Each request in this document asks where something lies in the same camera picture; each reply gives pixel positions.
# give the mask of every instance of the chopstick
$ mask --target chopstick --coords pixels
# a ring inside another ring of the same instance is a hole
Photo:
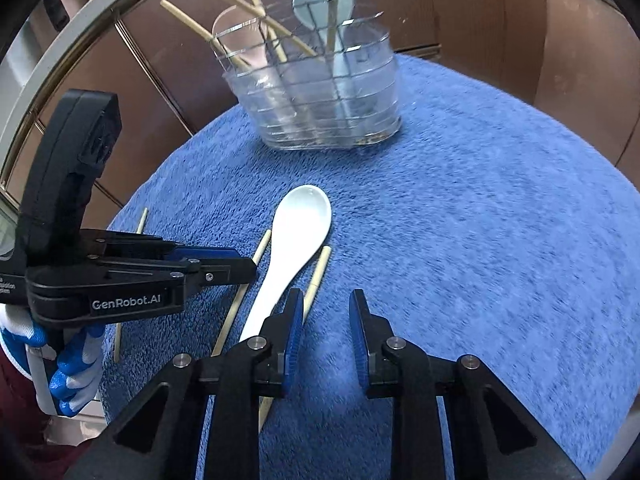
[[[262,236],[262,240],[260,240],[260,243],[258,244],[258,248],[255,250],[254,257],[252,258],[252,260],[254,261],[254,264],[258,265],[260,263],[260,260],[262,259],[262,255],[264,254],[264,251],[266,250],[267,245],[269,245],[270,239],[271,239],[271,229],[267,229],[264,236]],[[222,328],[220,329],[220,333],[218,334],[218,339],[216,339],[216,344],[214,345],[213,350],[211,351],[211,357],[220,355],[222,353],[222,348],[225,345],[226,338],[229,335],[229,331],[231,330],[231,326],[233,325],[234,320],[236,319],[236,315],[238,314],[238,309],[240,308],[240,304],[244,299],[244,295],[246,294],[247,289],[249,288],[249,285],[250,283],[245,283],[238,287],[236,296],[234,297],[234,300],[231,303],[231,307],[229,307],[229,312],[226,313],[225,322],[223,323]]]
[[[255,8],[260,11],[260,13],[262,14],[262,17],[264,18],[267,13],[264,12],[264,6],[262,5],[262,1],[261,0],[251,0],[251,1],[254,4]],[[276,34],[276,31],[273,30],[271,27],[267,27],[267,34],[269,35],[271,44],[273,45],[276,51],[276,56],[278,56],[278,59],[280,60],[280,62],[286,63],[287,54],[284,53],[284,49],[280,44],[280,40],[278,39],[278,35]]]
[[[178,20],[183,22],[187,27],[189,27],[193,32],[197,35],[204,38],[204,40],[208,41],[213,47],[219,51],[220,54],[223,54],[225,57],[228,57],[231,62],[236,65],[240,70],[244,72],[249,72],[251,67],[247,63],[245,63],[242,59],[236,56],[229,56],[225,47],[220,43],[220,40],[216,38],[213,34],[211,34],[206,28],[200,25],[196,20],[194,20],[187,13],[178,9],[174,4],[167,0],[160,0],[160,5],[168,10],[172,15],[174,15]]]
[[[326,269],[326,264],[329,262],[329,256],[331,255],[331,247],[325,245],[322,248],[320,253],[320,257],[318,258],[318,262],[316,263],[316,268],[314,270],[313,275],[311,276],[311,282],[306,289],[305,299],[303,300],[303,313],[302,313],[302,323],[305,322],[306,316],[311,310],[311,305],[316,298],[316,292],[318,291],[318,287],[320,286],[320,282],[322,282],[322,276],[324,275],[324,270]],[[265,421],[267,420],[267,416],[269,415],[269,410],[271,409],[271,405],[273,404],[273,398],[264,397],[262,402],[260,403],[260,408],[258,409],[258,433],[262,431],[262,427],[264,426]]]
[[[142,210],[142,216],[140,217],[140,221],[138,222],[138,228],[136,229],[136,234],[141,235],[145,230],[146,217],[149,214],[149,208],[145,207]],[[116,333],[113,337],[113,362],[120,362],[120,341],[122,339],[122,323],[116,323]]]
[[[328,52],[335,50],[335,33],[338,21],[338,0],[329,0],[328,29],[326,35],[326,49]]]
[[[254,15],[256,18],[260,18],[264,20],[264,22],[271,28],[277,31],[281,36],[285,36],[286,38],[291,38],[302,52],[307,54],[308,56],[315,56],[315,51],[308,46],[304,41],[300,40],[299,37],[294,36],[293,33],[284,25],[274,20],[271,16],[267,16],[266,14],[263,16],[256,7],[252,6],[249,2],[245,0],[225,0],[227,3],[231,5],[236,5],[241,7],[241,9],[246,10],[246,12]]]

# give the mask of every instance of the silver bolt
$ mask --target silver bolt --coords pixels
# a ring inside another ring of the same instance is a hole
[[[467,370],[476,370],[476,368],[480,367],[480,359],[478,359],[475,355],[463,355],[462,359],[460,359],[460,362]]]
[[[171,362],[176,368],[184,368],[191,363],[191,356],[189,354],[177,354],[171,359]]]
[[[386,340],[386,345],[392,350],[402,350],[406,346],[406,341],[397,335]]]
[[[267,340],[263,338],[261,335],[254,335],[246,340],[246,345],[251,350],[262,350],[265,346],[267,346]]]

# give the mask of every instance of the blue fabric surface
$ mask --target blue fabric surface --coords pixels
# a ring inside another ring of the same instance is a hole
[[[352,289],[428,353],[480,356],[584,473],[640,385],[640,195],[564,126],[481,82],[400,57],[402,129],[351,151],[276,152],[242,108],[176,150],[113,221],[250,256],[295,186],[328,195],[334,252],[304,327],[290,397],[260,437],[265,479],[384,479],[391,405],[366,400]],[[227,341],[238,341],[267,252]],[[312,264],[295,280],[305,288]],[[125,324],[105,359],[109,418],[174,354],[209,354],[235,287]],[[113,328],[106,345],[111,347]]]

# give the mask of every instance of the blue and white glove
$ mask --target blue and white glove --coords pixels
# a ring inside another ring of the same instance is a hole
[[[75,416],[95,397],[102,378],[104,325],[86,326],[76,333],[57,357],[58,370],[49,382],[60,413]],[[28,309],[0,303],[0,344],[9,361],[31,380],[25,344],[53,352],[47,334]]]

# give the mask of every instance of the person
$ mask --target person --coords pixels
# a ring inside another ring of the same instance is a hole
[[[49,391],[63,415],[77,415],[95,397],[102,377],[103,338],[104,325],[84,327],[57,356]],[[0,304],[0,345],[0,468],[7,472],[19,467],[32,478],[62,480],[91,441],[79,446],[46,442],[50,415],[38,407],[26,356],[27,346],[53,351],[46,330],[28,309]]]

